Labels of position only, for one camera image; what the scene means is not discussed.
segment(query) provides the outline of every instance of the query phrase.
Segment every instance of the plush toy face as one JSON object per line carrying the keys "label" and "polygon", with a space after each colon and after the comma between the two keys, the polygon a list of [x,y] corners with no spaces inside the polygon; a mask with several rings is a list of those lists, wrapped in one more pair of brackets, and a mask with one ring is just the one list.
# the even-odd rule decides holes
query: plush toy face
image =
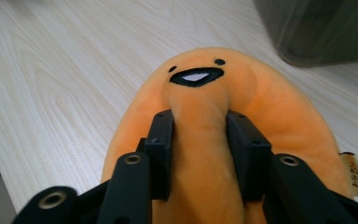
{"label": "plush toy face", "polygon": [[231,49],[194,49],[163,64],[139,90],[117,128],[103,168],[147,136],[170,109],[172,191],[153,203],[154,223],[262,223],[261,203],[241,201],[226,137],[228,110],[247,116],[272,144],[307,162],[325,185],[348,195],[337,144],[310,101],[269,66]]}

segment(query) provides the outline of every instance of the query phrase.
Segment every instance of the black eye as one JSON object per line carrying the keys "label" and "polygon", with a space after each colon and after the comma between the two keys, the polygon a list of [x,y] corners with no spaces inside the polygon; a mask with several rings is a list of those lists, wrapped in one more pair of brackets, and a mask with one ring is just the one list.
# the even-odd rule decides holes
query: black eye
{"label": "black eye", "polygon": [[175,69],[176,69],[176,66],[170,68],[170,71],[168,71],[168,72],[173,72],[173,70],[175,70]]}
{"label": "black eye", "polygon": [[223,65],[226,62],[223,59],[216,59],[216,60],[214,60],[214,63],[217,64],[217,65]]}

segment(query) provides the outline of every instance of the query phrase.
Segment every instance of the wooden table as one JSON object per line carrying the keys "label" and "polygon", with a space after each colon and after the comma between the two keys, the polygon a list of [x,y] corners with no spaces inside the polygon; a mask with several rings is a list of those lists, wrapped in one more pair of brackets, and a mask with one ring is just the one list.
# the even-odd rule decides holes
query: wooden table
{"label": "wooden table", "polygon": [[0,0],[0,170],[16,210],[50,186],[98,185],[112,134],[148,75],[207,46],[281,71],[341,150],[358,155],[358,63],[284,63],[251,0]]}

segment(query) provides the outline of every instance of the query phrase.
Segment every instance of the plush tag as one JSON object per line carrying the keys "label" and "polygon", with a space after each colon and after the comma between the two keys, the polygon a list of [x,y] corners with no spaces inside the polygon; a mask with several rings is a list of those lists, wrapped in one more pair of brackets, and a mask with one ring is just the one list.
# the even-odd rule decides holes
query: plush tag
{"label": "plush tag", "polygon": [[350,152],[339,154],[347,170],[347,178],[350,183],[351,195],[358,198],[358,160],[356,155]]}

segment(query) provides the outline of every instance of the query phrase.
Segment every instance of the metal screw hole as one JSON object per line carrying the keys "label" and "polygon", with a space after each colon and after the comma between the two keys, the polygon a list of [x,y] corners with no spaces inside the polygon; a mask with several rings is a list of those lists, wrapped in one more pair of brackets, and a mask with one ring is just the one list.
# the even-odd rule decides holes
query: metal screw hole
{"label": "metal screw hole", "polygon": [[126,157],[124,162],[126,162],[129,165],[133,165],[133,164],[141,162],[141,159],[142,158],[138,155],[130,155],[130,156]]}
{"label": "metal screw hole", "polygon": [[39,201],[38,206],[41,209],[50,209],[50,208],[54,208],[57,207],[58,205],[60,205],[61,203],[63,203],[66,199],[66,193],[58,190],[55,192],[52,192],[48,195],[46,195],[44,198],[42,198]]}
{"label": "metal screw hole", "polygon": [[280,160],[285,165],[289,165],[289,166],[298,166],[299,165],[298,161],[293,157],[284,156],[284,157],[281,157]]}

